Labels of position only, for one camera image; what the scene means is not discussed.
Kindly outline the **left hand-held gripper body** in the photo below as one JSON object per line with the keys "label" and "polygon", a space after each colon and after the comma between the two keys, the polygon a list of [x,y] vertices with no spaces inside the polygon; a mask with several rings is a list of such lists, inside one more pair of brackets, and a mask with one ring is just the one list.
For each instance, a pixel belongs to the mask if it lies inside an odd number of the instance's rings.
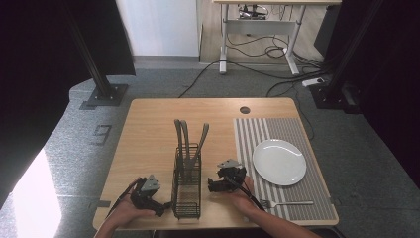
{"label": "left hand-held gripper body", "polygon": [[161,204],[153,200],[153,195],[160,189],[154,175],[138,178],[131,193],[131,201],[138,209],[159,210]]}

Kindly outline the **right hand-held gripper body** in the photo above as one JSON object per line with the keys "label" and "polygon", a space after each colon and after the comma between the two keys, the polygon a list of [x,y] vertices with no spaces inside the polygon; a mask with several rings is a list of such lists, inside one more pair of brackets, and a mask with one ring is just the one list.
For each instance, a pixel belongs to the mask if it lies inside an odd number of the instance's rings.
{"label": "right hand-held gripper body", "polygon": [[217,175],[225,181],[228,191],[238,189],[244,182],[247,170],[236,160],[229,159],[217,165],[219,171]]}

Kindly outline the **black wire cutlery rack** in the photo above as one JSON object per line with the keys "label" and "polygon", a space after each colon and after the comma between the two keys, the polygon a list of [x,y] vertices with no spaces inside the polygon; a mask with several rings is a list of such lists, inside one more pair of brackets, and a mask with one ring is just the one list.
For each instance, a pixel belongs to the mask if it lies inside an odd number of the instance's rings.
{"label": "black wire cutlery rack", "polygon": [[171,191],[172,211],[177,219],[201,216],[201,155],[189,163],[185,148],[176,149]]}

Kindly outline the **person's left hand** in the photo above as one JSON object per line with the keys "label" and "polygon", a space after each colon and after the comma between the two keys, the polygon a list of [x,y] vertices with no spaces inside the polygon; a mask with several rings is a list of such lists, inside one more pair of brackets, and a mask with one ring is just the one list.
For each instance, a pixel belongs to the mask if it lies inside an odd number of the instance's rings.
{"label": "person's left hand", "polygon": [[142,217],[153,217],[156,213],[148,209],[138,209],[132,203],[129,197],[122,198],[119,204],[114,208],[107,217],[106,223],[111,228],[123,227],[135,219]]}

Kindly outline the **person's right hand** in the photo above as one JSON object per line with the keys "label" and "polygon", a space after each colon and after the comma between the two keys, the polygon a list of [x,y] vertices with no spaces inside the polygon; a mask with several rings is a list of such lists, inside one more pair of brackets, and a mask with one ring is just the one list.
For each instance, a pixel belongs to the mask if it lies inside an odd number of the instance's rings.
{"label": "person's right hand", "polygon": [[226,194],[237,210],[250,220],[260,219],[264,211],[258,209],[252,200],[240,189]]}

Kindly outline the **white plate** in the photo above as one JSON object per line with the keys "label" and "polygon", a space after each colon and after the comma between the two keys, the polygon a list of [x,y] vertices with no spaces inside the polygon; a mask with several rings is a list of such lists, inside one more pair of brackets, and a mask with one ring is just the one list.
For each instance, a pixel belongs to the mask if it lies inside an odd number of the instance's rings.
{"label": "white plate", "polygon": [[253,151],[253,165],[266,181],[276,185],[293,185],[306,174],[302,152],[289,142],[277,139],[259,143]]}

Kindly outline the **silver fork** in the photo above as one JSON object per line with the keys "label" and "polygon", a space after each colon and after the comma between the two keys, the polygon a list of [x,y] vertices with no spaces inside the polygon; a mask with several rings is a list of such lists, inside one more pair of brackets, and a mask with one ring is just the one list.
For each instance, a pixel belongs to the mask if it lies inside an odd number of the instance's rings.
{"label": "silver fork", "polygon": [[286,202],[275,202],[272,200],[261,199],[260,204],[265,208],[275,208],[280,205],[312,205],[312,200],[307,201],[286,201]]}

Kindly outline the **floor socket plate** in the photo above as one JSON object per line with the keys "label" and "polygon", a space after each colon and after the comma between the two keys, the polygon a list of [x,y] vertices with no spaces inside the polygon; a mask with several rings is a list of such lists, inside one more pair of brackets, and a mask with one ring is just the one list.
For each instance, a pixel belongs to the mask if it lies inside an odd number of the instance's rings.
{"label": "floor socket plate", "polygon": [[111,129],[111,125],[98,125],[94,130],[91,144],[95,146],[103,146],[109,137]]}

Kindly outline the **grey striped placemat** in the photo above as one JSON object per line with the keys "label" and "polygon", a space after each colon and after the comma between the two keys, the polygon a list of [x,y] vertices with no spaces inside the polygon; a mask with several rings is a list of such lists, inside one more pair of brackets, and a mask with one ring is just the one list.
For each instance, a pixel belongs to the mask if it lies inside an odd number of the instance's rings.
{"label": "grey striped placemat", "polygon": [[238,118],[233,125],[237,159],[267,212],[304,225],[339,221],[298,119]]}

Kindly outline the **white power strip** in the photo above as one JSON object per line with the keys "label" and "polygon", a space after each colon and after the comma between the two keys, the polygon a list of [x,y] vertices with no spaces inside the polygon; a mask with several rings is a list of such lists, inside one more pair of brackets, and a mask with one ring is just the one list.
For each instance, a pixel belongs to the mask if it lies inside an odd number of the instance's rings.
{"label": "white power strip", "polygon": [[324,82],[325,82],[325,80],[322,77],[317,77],[317,78],[303,80],[302,81],[302,86],[307,87],[307,86],[310,86],[310,85],[315,85],[315,84],[324,83]]}

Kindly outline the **black metal stand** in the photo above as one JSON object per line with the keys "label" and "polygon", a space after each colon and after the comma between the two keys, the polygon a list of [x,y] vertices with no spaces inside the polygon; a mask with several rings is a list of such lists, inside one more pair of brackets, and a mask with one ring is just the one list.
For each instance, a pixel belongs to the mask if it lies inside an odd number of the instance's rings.
{"label": "black metal stand", "polygon": [[360,62],[357,53],[362,51],[362,42],[366,37],[377,11],[383,0],[363,0],[365,11],[362,18],[354,25],[328,68],[330,81],[325,84],[310,86],[312,97],[318,109],[343,110],[349,114],[360,114],[358,88],[350,83],[352,68]]}
{"label": "black metal stand", "polygon": [[97,67],[89,48],[87,47],[83,36],[78,28],[78,25],[71,14],[69,7],[65,0],[58,0],[60,8],[65,16],[67,26],[70,34],[81,54],[81,57],[90,73],[95,88],[88,100],[83,101],[80,105],[80,110],[95,110],[97,107],[102,106],[115,106],[121,105],[122,99],[128,88],[127,84],[112,84],[107,79],[106,75],[102,73]]}

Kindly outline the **white-legged desk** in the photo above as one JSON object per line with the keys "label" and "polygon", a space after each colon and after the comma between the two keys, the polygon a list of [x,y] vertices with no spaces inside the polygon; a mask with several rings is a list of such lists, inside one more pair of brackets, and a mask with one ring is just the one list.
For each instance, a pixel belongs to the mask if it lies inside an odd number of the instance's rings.
{"label": "white-legged desk", "polygon": [[[282,51],[293,75],[299,70],[294,60],[293,49],[300,31],[303,16],[307,6],[337,6],[342,0],[212,0],[222,8],[221,31],[222,44],[219,58],[219,72],[227,72],[227,38],[230,34],[255,35],[285,35],[289,37],[287,47]],[[231,5],[296,5],[300,7],[299,15],[295,21],[280,20],[234,20],[229,18]]]}

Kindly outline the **black curtain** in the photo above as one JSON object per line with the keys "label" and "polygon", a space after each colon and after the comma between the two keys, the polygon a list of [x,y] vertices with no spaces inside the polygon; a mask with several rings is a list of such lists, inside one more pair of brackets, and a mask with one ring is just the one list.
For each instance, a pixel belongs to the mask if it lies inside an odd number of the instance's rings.
{"label": "black curtain", "polygon": [[[134,74],[117,0],[65,2],[107,79]],[[58,0],[0,0],[0,209],[86,79]]]}
{"label": "black curtain", "polygon": [[[334,9],[330,63],[365,11],[363,0]],[[420,188],[420,0],[383,0],[357,59],[350,83],[361,114]]]}

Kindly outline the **electronics box under desk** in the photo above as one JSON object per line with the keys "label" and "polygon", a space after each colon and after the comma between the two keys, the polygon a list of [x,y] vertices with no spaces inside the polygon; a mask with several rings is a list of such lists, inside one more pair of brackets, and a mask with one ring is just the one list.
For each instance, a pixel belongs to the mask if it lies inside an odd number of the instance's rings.
{"label": "electronics box under desk", "polygon": [[268,10],[266,7],[258,4],[244,4],[238,5],[239,18],[246,20],[265,20],[268,16]]}

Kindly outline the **grey-handled cutlery piece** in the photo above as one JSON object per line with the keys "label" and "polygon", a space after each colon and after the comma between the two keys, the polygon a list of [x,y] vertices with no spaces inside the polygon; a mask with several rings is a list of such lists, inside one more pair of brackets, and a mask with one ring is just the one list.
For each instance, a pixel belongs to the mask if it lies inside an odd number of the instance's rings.
{"label": "grey-handled cutlery piece", "polygon": [[183,141],[182,141],[182,129],[181,129],[181,123],[180,120],[174,119],[174,126],[176,129],[176,135],[177,135],[177,164],[180,168],[183,167]]}
{"label": "grey-handled cutlery piece", "polygon": [[198,156],[201,153],[201,150],[202,150],[203,144],[204,144],[204,142],[206,140],[208,131],[209,131],[209,123],[204,123],[203,124],[202,134],[201,134],[201,137],[200,137],[200,141],[198,143],[198,146],[197,146],[197,149],[195,151],[195,154],[194,154],[193,158],[191,159],[191,165],[193,167],[195,166],[195,163],[198,160]]}
{"label": "grey-handled cutlery piece", "polygon": [[189,144],[189,133],[188,133],[188,127],[185,120],[180,121],[181,125],[181,134],[183,135],[183,145],[185,149],[185,167],[190,168],[190,144]]}

